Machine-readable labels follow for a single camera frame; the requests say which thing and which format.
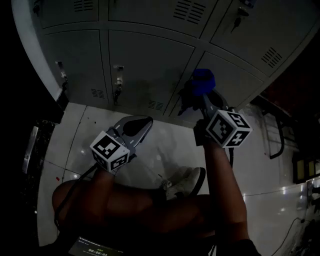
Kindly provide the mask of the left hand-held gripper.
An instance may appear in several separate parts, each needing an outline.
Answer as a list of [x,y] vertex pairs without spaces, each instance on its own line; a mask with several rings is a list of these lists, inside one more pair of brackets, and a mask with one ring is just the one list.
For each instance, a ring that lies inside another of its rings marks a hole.
[[136,146],[142,143],[152,126],[150,116],[123,117],[94,139],[90,145],[94,160],[107,172],[118,172],[120,167],[137,157]]

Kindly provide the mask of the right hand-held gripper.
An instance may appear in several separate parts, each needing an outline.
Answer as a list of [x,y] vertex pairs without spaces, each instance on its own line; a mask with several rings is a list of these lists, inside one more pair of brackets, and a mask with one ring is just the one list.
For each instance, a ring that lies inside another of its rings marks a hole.
[[204,145],[207,141],[217,143],[221,148],[238,148],[253,131],[242,114],[227,111],[227,100],[215,89],[202,95],[201,112],[204,118],[200,119],[194,127],[194,137],[197,146]]

